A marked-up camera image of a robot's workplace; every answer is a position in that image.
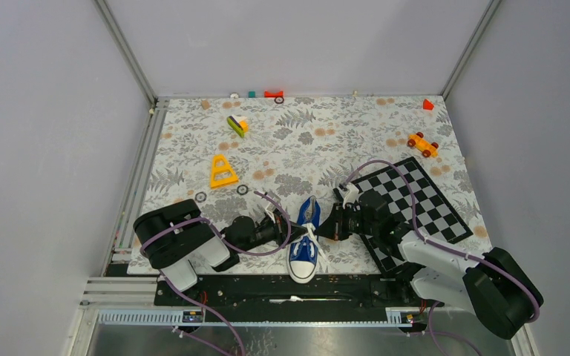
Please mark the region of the white shoelace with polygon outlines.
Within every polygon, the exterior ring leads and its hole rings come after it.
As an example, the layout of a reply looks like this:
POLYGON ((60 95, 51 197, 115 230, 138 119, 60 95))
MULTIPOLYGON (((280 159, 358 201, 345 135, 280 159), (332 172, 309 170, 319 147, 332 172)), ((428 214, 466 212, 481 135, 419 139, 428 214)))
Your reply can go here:
POLYGON ((314 234, 315 226, 312 223, 305 223, 303 225, 307 227, 308 233, 299 237, 289 245, 288 262, 303 262, 316 265, 320 257, 329 265, 329 259, 314 234))

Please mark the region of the blue canvas sneaker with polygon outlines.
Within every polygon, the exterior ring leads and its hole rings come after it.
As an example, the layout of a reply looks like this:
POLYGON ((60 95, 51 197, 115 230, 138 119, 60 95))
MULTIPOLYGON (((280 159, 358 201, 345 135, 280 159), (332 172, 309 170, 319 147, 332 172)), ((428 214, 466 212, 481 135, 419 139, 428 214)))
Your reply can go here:
POLYGON ((299 284, 308 283, 316 273, 319 242, 312 233, 320 223, 321 207, 315 196, 307 198, 299 209, 297 224, 304 234, 288 246, 286 267, 290 277, 299 284))

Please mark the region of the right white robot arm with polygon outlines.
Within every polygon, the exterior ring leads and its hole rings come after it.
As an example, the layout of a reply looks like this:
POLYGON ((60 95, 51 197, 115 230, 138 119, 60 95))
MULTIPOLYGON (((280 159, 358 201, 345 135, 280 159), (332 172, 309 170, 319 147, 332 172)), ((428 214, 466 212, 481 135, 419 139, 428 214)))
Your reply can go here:
POLYGON ((360 236, 372 247, 381 275, 395 279, 396 296, 413 306, 421 299, 475 315, 492 334, 511 339, 535 321, 544 298, 516 260, 502 248, 482 254, 462 251, 397 220, 376 191, 333 205, 315 230, 318 237, 360 236))

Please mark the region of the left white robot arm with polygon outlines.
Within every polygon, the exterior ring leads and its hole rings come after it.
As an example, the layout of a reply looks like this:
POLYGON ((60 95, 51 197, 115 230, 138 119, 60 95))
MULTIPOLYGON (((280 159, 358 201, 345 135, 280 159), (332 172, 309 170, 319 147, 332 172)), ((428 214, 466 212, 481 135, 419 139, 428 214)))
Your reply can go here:
POLYGON ((237 265, 242 254, 262 257, 254 248, 275 242, 281 250, 309 232, 278 208, 266 211, 260 222, 242 215, 219 230, 202 215, 194 200, 150 211, 136 219, 133 230, 141 243, 140 254, 170 279, 172 295, 184 305, 200 297, 190 255, 200 255, 214 271, 222 272, 237 265))

